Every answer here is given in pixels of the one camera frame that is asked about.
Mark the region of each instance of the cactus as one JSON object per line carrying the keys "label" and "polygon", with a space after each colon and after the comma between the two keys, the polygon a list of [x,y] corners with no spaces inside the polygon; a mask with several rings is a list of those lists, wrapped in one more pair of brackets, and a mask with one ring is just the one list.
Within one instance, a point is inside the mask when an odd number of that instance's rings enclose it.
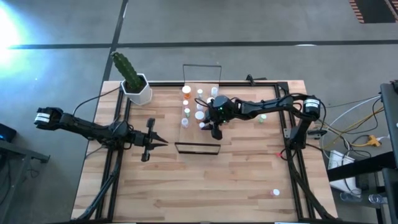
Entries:
{"label": "cactus", "polygon": [[129,60],[123,54],[118,52],[113,52],[111,56],[114,66],[126,80],[127,87],[129,87],[133,93],[139,93],[144,87],[144,82],[137,75],[137,72],[132,67]]}

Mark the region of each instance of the gray floor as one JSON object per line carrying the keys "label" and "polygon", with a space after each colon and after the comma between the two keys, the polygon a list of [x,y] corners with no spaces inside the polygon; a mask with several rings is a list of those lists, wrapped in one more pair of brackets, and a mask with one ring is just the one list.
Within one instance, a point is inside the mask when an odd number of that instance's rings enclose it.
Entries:
{"label": "gray floor", "polygon": [[[1,1],[18,39],[12,44],[111,43],[121,0]],[[130,0],[120,43],[377,40],[398,39],[398,24],[360,24],[348,0]],[[308,93],[335,105],[377,95],[379,85],[396,78],[398,45],[318,47],[222,47],[119,49],[150,80],[182,80],[182,64],[222,65],[222,80],[248,73],[270,80],[305,80]],[[69,219],[87,141],[66,131],[41,131],[33,121],[38,107],[72,112],[100,91],[109,49],[5,50],[0,58],[0,123],[17,129],[15,143],[51,154],[47,165],[28,179],[12,206],[9,223],[48,223]],[[218,79],[217,70],[186,71],[187,80]],[[121,80],[112,69],[110,80]],[[96,101],[77,115],[92,120]],[[328,110],[333,121],[352,105]],[[371,112],[366,104],[335,125],[343,128]],[[371,134],[387,135],[384,115]],[[369,121],[363,129],[374,126]],[[326,136],[325,142],[332,136]],[[343,151],[342,145],[334,149]],[[391,150],[366,148],[373,155]],[[341,203],[340,218],[376,222],[374,210]]]}

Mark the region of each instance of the wooden tabletop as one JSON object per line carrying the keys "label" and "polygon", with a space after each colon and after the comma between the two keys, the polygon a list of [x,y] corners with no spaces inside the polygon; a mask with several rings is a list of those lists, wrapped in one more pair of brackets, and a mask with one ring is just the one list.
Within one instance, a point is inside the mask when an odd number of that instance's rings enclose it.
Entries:
{"label": "wooden tabletop", "polygon": [[[306,93],[303,81],[285,82],[291,93]],[[118,85],[119,82],[104,82],[101,94]],[[140,161],[142,147],[124,151],[114,222],[297,221],[287,163],[276,156],[284,148],[277,113],[267,114],[262,124],[257,119],[234,119],[223,126],[223,139],[229,144],[223,144],[217,156],[179,154],[174,143],[180,137],[181,89],[152,89],[151,103],[131,107],[129,123],[134,129],[146,131],[147,119],[155,118],[154,131],[170,144],[152,151],[149,162]],[[251,101],[275,98],[270,87],[222,86],[219,93]],[[99,99],[96,123],[112,123],[117,95],[115,91]],[[308,143],[318,145],[317,141]],[[87,153],[99,147],[92,141]],[[303,157],[312,192],[337,217],[321,152],[308,147],[303,150]],[[81,215],[98,193],[105,159],[105,149],[86,159],[72,218]],[[280,195],[272,196],[272,189],[279,189]],[[300,198],[307,217],[302,191]]]}

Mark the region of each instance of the white pot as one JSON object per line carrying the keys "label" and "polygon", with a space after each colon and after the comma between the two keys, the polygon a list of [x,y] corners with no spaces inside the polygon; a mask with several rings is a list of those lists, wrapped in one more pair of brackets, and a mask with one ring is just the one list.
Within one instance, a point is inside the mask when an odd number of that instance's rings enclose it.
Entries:
{"label": "white pot", "polygon": [[124,94],[135,104],[142,106],[150,102],[152,99],[152,89],[149,87],[147,78],[145,77],[144,74],[137,74],[138,76],[141,76],[144,78],[146,85],[145,87],[141,90],[140,93],[129,93],[126,91],[125,84],[126,81],[124,80],[122,82],[122,89]]}

